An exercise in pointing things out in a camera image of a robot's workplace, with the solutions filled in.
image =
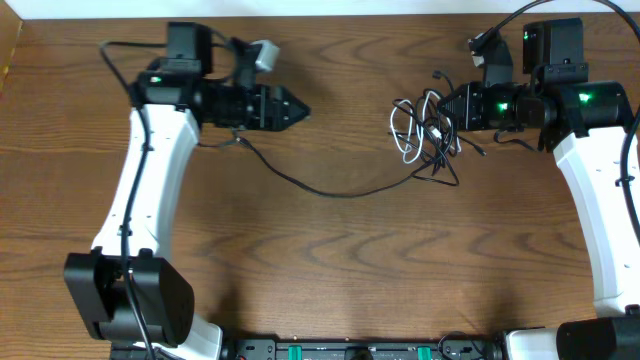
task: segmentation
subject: wood grain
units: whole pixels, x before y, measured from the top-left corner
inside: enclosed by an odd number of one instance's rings
[[[527,15],[504,32],[516,69]],[[501,15],[197,19],[281,46],[274,74],[313,107],[310,121],[248,138],[274,165],[328,191],[370,189],[410,171],[386,135],[390,102],[447,71],[478,79],[466,39]],[[613,15],[585,15],[592,80],[620,81],[637,106],[637,43]],[[62,280],[111,204],[128,106],[100,61],[104,39],[164,41],[164,20],[29,21],[0,102],[0,357],[105,358]],[[149,52],[114,50],[131,77]],[[230,59],[216,53],[217,71]],[[225,140],[205,127],[202,141]],[[197,311],[229,329],[283,338],[427,338],[557,326],[594,316],[576,210],[553,158],[469,137],[462,185],[409,182],[357,200],[318,198],[241,148],[196,150],[185,175],[172,263]],[[535,142],[537,134],[524,138]]]
[[[21,27],[22,20],[4,0],[0,0],[0,96]]]

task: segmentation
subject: white cable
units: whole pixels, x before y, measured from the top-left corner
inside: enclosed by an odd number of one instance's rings
[[[435,97],[440,100],[440,96],[438,96],[438,94],[434,93],[433,91],[429,91],[427,93],[427,98],[424,99],[424,104],[422,104],[422,122],[424,122],[424,119],[426,119],[427,113],[427,105],[429,105],[429,98],[431,97],[431,95],[435,95]]]
[[[405,99],[402,100],[398,103],[398,106],[402,105],[402,104],[411,104],[411,101]],[[398,150],[400,150],[400,152],[402,152],[402,161],[404,161],[405,164],[411,164],[414,161],[416,161],[419,157],[420,157],[420,153],[422,153],[422,143],[424,140],[424,129],[422,127],[419,127],[416,130],[416,136],[418,137],[418,150],[416,152],[416,155],[413,157],[413,159],[411,160],[407,160],[407,154],[411,153],[413,147],[409,144],[405,144],[404,148],[402,148],[402,146],[400,145],[400,142],[398,141],[398,137],[401,135],[398,135],[396,132],[396,128],[393,124],[394,122],[394,116],[396,114],[396,111],[398,110],[398,106],[394,106],[393,110],[391,111],[391,116],[389,116],[389,127],[391,128],[391,133],[393,134],[393,139],[396,142],[396,146],[398,147]],[[409,108],[409,113],[411,113],[413,115],[413,109]],[[408,142],[411,142],[411,134],[413,133],[413,116],[409,115],[409,127],[407,130],[407,137],[405,138]]]

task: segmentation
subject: black cable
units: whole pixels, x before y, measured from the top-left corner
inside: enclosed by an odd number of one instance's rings
[[[475,351],[478,352],[478,354],[480,354],[480,357],[477,359],[473,359],[473,360],[479,360],[479,359],[483,359],[484,355],[485,355],[485,349],[483,348],[482,350],[480,350],[480,348],[478,347],[478,345],[476,345],[475,341],[473,341],[473,339],[471,339],[471,336],[469,336],[467,333],[465,333],[464,331],[452,331],[448,334],[446,334],[445,336],[443,336],[440,341],[438,341],[438,345],[437,345],[437,350],[440,353],[440,355],[442,355],[443,360],[454,360],[452,358],[450,358],[448,355],[445,354],[444,351],[444,342],[446,341],[447,338],[450,338],[452,336],[455,335],[462,335],[464,336],[473,346],[473,349]]]
[[[227,37],[224,36],[224,34],[222,34],[220,31],[216,29],[211,29],[211,28],[209,28],[209,30],[211,30],[211,35],[219,37],[225,46],[229,43],[229,39],[227,39]]]
[[[138,323],[138,327],[140,328],[140,334],[142,335],[142,340],[147,349],[147,355],[150,360],[155,360],[156,356],[153,352],[153,347],[151,344],[149,330],[147,329],[147,325],[142,316],[142,312],[140,311],[140,304],[138,303],[138,298],[136,297],[136,293],[133,289],[133,273],[129,270],[129,221],[131,220],[131,211],[133,210],[133,203],[136,198],[136,193],[138,191],[138,185],[140,184],[140,179],[142,178],[142,172],[144,170],[144,165],[147,160],[147,155],[149,153],[149,139],[150,139],[150,131],[149,124],[147,122],[147,118],[142,111],[142,105],[139,101],[136,100],[136,96],[133,93],[133,90],[129,88],[126,80],[118,71],[116,66],[113,64],[109,55],[107,54],[107,47],[109,46],[130,46],[130,47],[162,47],[164,44],[160,46],[160,44],[140,44],[140,43],[129,43],[129,42],[103,42],[100,45],[100,55],[102,59],[107,64],[111,72],[118,79],[120,85],[122,85],[123,89],[129,96],[129,100],[131,104],[135,107],[138,116],[140,117],[140,122],[142,123],[142,128],[144,130],[144,142],[142,145],[142,154],[140,156],[140,162],[138,163],[138,169],[136,170],[136,175],[133,179],[133,184],[131,185],[131,191],[129,192],[129,198],[127,199],[127,205],[124,211],[124,218],[122,219],[121,226],[121,237],[120,237],[120,261],[122,266],[122,277],[124,280],[124,287],[127,293],[127,299],[129,301],[129,305],[131,306],[131,310],[136,319],[136,323]]]
[[[402,135],[408,135],[408,133],[396,133],[396,138],[400,141],[402,141],[403,143],[411,146],[412,148],[414,148],[416,151],[418,151],[418,149],[420,149],[420,147],[414,143],[412,143],[411,141],[405,139],[402,137]],[[424,157],[428,157],[429,159],[433,160],[433,156],[431,156],[431,154],[429,154],[428,152],[424,151],[424,149],[420,149],[420,154]]]
[[[230,146],[230,145],[235,145],[237,143],[238,143],[238,141],[236,139],[231,139],[231,140],[225,141],[225,142],[220,143],[220,144],[203,144],[203,143],[199,142],[198,143],[198,147],[220,149],[220,148],[227,147],[227,146]]]
[[[436,118],[436,120],[439,120],[439,119],[437,119],[437,115],[438,115],[438,106],[437,106],[437,104],[436,104],[433,100],[431,100],[431,99],[429,99],[429,104],[427,105],[427,111],[429,111],[429,117],[430,117],[430,118]],[[438,122],[437,122],[437,125],[438,125],[438,131],[439,131],[439,130],[441,130],[441,129],[440,129],[440,126],[442,125],[442,121],[438,121]]]
[[[426,167],[424,165],[420,166],[419,168],[417,168],[416,170],[412,171],[411,174],[409,174],[409,176],[405,177],[404,179],[397,181],[393,184],[387,185],[387,186],[383,186],[381,188],[378,189],[374,189],[374,190],[370,190],[370,191],[366,191],[363,193],[359,193],[359,194],[336,194],[336,193],[329,193],[329,192],[325,192],[325,191],[321,191],[321,190],[317,190],[312,188],[311,186],[301,182],[300,180],[297,180],[287,174],[284,174],[283,172],[281,172],[280,170],[274,168],[269,161],[267,161],[267,159],[264,157],[264,155],[262,155],[262,153],[256,149],[251,142],[249,142],[249,140],[243,138],[243,137],[239,137],[237,139],[238,143],[243,145],[244,147],[246,147],[247,149],[253,151],[258,158],[260,158],[260,160],[262,161],[262,163],[269,169],[271,170],[274,174],[278,175],[279,177],[289,181],[290,183],[296,185],[297,187],[308,191],[314,195],[318,195],[318,196],[323,196],[323,197],[328,197],[328,198],[334,198],[334,199],[354,199],[354,198],[359,198],[359,197],[364,197],[367,195],[371,195],[371,194],[375,194],[384,190],[388,190],[391,188],[394,188],[398,185],[404,184],[407,181],[411,180],[411,178],[413,178],[413,175],[417,174],[418,172],[424,170]]]
[[[524,140],[520,139],[509,139],[509,140],[500,140],[500,136],[504,133],[520,133],[524,132],[522,127],[509,126],[504,129],[497,130],[495,134],[493,134],[493,141],[497,144],[517,144],[524,147],[527,150],[538,152],[538,150],[534,149],[533,146],[527,144]]]
[[[403,138],[402,136],[400,136],[400,134],[396,133],[396,137],[398,138],[398,140],[400,140],[400,141],[404,142],[405,144],[411,146],[412,148],[418,150],[418,148],[419,148],[418,145],[416,145],[416,144],[412,143],[411,141]],[[425,167],[425,169],[427,167],[432,166],[432,165],[435,164],[435,159],[436,158],[434,158],[431,154],[427,153],[424,150],[420,150],[420,157],[421,157],[421,159],[422,159],[422,161],[424,163],[423,166]],[[439,179],[434,179],[434,178],[428,178],[428,177],[424,177],[424,176],[418,176],[417,173],[413,175],[413,178],[416,179],[416,180],[422,180],[422,181],[427,181],[427,182],[435,182],[435,183],[442,184],[442,185],[447,185],[447,186],[458,186],[460,184],[460,181],[458,180],[458,177],[456,176],[455,173],[453,173],[453,177],[456,180],[455,183],[444,181],[444,180],[439,180]]]
[[[433,90],[432,89],[425,89],[424,92],[426,93],[427,91],[433,91]],[[433,135],[431,134],[431,131],[425,126],[425,124],[422,123],[422,120],[420,120],[420,118],[417,116],[415,108],[413,106],[407,104],[406,106],[409,107],[411,109],[411,111],[406,110],[405,108],[403,108],[401,106],[402,101],[403,101],[403,99],[395,99],[393,101],[393,106],[395,106],[397,109],[399,109],[400,111],[404,112],[405,114],[411,116],[411,118],[415,120],[416,126],[422,128],[422,130],[427,134],[427,138],[428,138],[429,142],[433,145],[433,147],[439,153],[435,157],[436,161],[434,163],[434,168],[433,168],[433,172],[432,172],[431,176],[434,176],[438,172],[439,169],[445,168],[447,165],[449,165],[449,171],[451,172],[451,175],[456,180],[456,185],[458,185],[460,183],[458,181],[458,177],[456,176],[455,171],[453,171],[453,168],[451,167],[451,164],[449,163],[449,160],[447,159],[447,156],[445,155],[445,154],[448,153],[448,150],[451,147],[451,144],[453,143],[453,138],[455,136],[455,126],[452,126],[452,132],[450,134],[442,134],[441,133],[441,139],[440,139],[441,141],[440,141],[440,143],[438,143],[438,141],[433,138]]]
[[[240,61],[239,61],[240,55],[238,54],[238,49],[236,49],[235,46],[233,46],[233,44],[230,43],[227,40],[226,37],[222,36],[221,34],[218,35],[218,36],[221,37],[221,39],[224,40],[224,44],[212,43],[211,47],[213,47],[213,48],[217,47],[217,48],[221,48],[221,49],[225,49],[227,51],[230,51],[233,54],[233,58],[234,58],[234,61],[235,61],[235,66],[234,66],[234,68],[231,70],[231,72],[228,75],[223,76],[223,77],[218,78],[218,79],[209,79],[209,80],[217,82],[217,83],[226,83],[227,81],[231,80],[231,78],[233,78],[233,76],[238,72],[239,64],[240,64]]]
[[[460,139],[460,140],[466,142],[467,144],[471,145],[478,152],[478,154],[480,154],[482,156],[487,156],[487,152],[484,151],[484,149],[481,148],[480,145],[477,145],[473,141],[471,141],[471,140],[469,140],[467,138],[464,138],[464,137],[462,137],[460,135],[458,135],[458,139]]]
[[[515,19],[525,11],[550,1],[553,1],[553,0],[538,0],[525,5],[524,7],[514,12],[513,14],[509,15],[509,17],[504,19],[496,27],[489,29],[479,39],[483,39],[483,38],[490,39],[498,30],[500,30],[502,27],[507,25],[511,20]],[[631,16],[629,16],[629,14],[627,14],[624,10],[622,10],[622,8],[612,3],[611,1],[608,1],[608,0],[593,0],[593,1],[609,7],[610,9],[615,11],[618,15],[620,15],[620,17],[629,25],[629,27],[631,27],[631,30],[633,31],[636,38],[638,39],[638,42],[640,43],[640,27],[638,27],[638,24],[633,20]],[[640,106],[636,111],[636,117],[633,122],[633,125],[631,126],[631,129],[627,133],[627,136],[625,137],[625,140],[622,144],[622,151],[620,154],[620,179],[618,179],[618,181],[616,182],[617,184],[622,185],[622,192],[624,193],[624,198],[627,205],[627,211],[629,212],[629,218],[631,219],[631,226],[633,227],[633,231],[636,234],[638,243],[640,243],[640,221],[638,220],[638,214],[636,213],[636,209],[633,201],[633,195],[631,194],[630,182],[633,181],[633,179],[629,177],[629,152],[631,150],[631,143],[633,141],[633,138],[635,137],[636,130],[638,129],[639,125],[640,125]]]
[[[440,78],[444,78],[447,81],[447,84],[449,84],[449,89],[451,90],[451,92],[455,91],[455,88],[453,87],[453,82],[451,82],[451,79],[449,78],[449,76],[447,76],[447,74],[443,73],[440,70],[436,70],[433,72],[432,76],[434,79],[438,79],[438,80],[440,80]]]

